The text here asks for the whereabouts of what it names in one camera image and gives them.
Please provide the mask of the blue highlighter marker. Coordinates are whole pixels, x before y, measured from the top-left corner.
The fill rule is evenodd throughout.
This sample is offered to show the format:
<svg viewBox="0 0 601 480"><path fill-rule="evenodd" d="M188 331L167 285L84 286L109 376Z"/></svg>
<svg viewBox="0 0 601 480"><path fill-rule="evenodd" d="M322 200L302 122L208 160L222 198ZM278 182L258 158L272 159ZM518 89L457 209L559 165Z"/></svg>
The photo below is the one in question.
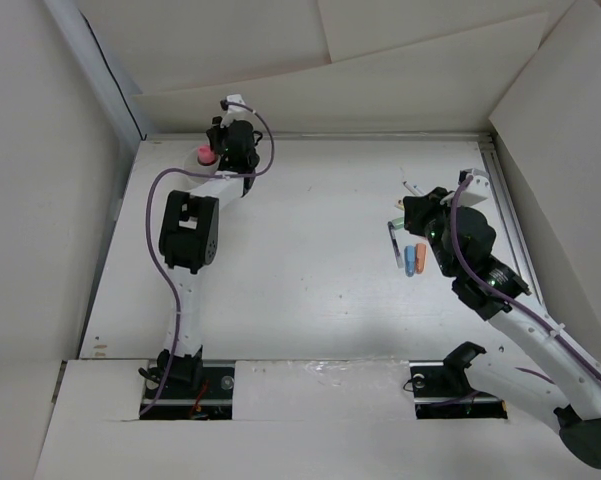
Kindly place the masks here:
<svg viewBox="0 0 601 480"><path fill-rule="evenodd" d="M404 249L405 274L413 277L416 274L416 247L407 245Z"/></svg>

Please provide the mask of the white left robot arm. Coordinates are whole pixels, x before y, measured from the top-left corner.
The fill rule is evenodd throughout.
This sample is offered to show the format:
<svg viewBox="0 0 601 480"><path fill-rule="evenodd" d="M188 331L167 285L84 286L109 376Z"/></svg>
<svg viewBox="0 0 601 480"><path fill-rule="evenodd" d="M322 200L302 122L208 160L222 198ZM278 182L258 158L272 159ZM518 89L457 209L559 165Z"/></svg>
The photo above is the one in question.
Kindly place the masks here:
<svg viewBox="0 0 601 480"><path fill-rule="evenodd" d="M171 191L158 238L174 293L175 318L154 372L158 383L185 397L196 394L203 383L200 272L218 252L220 211L253 186L260 162L256 146L262 134L246 120L223 126L216 117L207 137L209 144L198 149L198 163L214 166L220 177L189 191Z"/></svg>

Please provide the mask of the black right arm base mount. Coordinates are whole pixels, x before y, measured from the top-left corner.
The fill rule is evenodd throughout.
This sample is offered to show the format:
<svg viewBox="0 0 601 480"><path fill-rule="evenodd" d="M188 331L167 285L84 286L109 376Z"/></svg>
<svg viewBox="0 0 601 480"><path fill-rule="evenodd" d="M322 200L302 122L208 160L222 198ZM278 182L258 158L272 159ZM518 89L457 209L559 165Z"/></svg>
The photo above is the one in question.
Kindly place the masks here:
<svg viewBox="0 0 601 480"><path fill-rule="evenodd" d="M464 342L442 360L409 361L409 379L403 390L413 396L417 420L507 420L505 403L474 389L466 376L472 361L486 350Z"/></svg>

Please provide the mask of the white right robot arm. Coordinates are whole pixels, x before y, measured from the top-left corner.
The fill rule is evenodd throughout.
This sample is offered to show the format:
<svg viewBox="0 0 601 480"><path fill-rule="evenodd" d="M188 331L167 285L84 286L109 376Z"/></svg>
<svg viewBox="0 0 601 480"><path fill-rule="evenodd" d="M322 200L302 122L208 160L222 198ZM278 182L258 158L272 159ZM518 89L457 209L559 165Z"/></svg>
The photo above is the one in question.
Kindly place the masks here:
<svg viewBox="0 0 601 480"><path fill-rule="evenodd" d="M516 344L539 371L465 341L440 360L436 383L449 404L480 393L512 403L556 433L578 460L601 470L601 363L493 255L496 232L465 201L465 190L437 187L405 197L403 227L426 240L458 300Z"/></svg>

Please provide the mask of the pink capped glue bottle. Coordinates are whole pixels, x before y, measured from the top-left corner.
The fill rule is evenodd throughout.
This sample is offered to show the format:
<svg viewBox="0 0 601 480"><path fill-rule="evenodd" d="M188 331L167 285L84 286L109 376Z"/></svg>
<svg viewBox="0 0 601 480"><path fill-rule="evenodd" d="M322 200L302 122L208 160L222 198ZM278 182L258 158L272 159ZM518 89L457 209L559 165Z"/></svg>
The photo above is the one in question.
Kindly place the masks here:
<svg viewBox="0 0 601 480"><path fill-rule="evenodd" d="M201 145L197 148L196 158L202 166L211 166L217 162L215 152L208 145Z"/></svg>

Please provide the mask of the orange highlighter marker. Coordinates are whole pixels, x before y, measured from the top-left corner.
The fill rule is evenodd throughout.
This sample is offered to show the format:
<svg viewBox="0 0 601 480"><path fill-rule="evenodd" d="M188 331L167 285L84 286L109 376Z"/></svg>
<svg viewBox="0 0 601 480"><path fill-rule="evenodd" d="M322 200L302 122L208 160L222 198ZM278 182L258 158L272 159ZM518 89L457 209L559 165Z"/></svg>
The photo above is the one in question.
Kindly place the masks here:
<svg viewBox="0 0 601 480"><path fill-rule="evenodd" d="M427 246L417 243L415 247L415 272L422 274L426 266Z"/></svg>

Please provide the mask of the blue ballpoint pen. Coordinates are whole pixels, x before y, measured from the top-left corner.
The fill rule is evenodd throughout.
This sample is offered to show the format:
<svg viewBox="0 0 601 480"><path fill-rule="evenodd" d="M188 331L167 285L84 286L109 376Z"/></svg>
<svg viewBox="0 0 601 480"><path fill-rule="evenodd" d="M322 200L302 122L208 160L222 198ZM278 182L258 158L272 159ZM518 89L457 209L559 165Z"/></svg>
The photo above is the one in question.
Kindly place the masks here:
<svg viewBox="0 0 601 480"><path fill-rule="evenodd" d="M395 235L395 227L393 225L393 223L391 221L389 221L387 223L387 227L388 227L388 232L389 232L389 237L390 237L390 241L391 241L391 246L392 246L392 250L394 253L394 257L396 260L396 264L397 267L399 269L403 269L404 268L404 262L402 259L402 254L400 251L400 247L398 245L397 239L396 239L396 235Z"/></svg>

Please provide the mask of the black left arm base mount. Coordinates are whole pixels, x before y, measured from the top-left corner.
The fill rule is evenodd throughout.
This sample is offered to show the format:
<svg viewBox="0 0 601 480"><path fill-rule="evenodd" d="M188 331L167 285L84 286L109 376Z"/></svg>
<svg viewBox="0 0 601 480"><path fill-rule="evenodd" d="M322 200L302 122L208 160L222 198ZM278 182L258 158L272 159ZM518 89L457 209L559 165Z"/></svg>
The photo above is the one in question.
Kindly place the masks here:
<svg viewBox="0 0 601 480"><path fill-rule="evenodd" d="M235 387L234 361L203 360L195 356L176 357L160 390L169 353L141 367L144 390L139 407L141 420L231 420Z"/></svg>

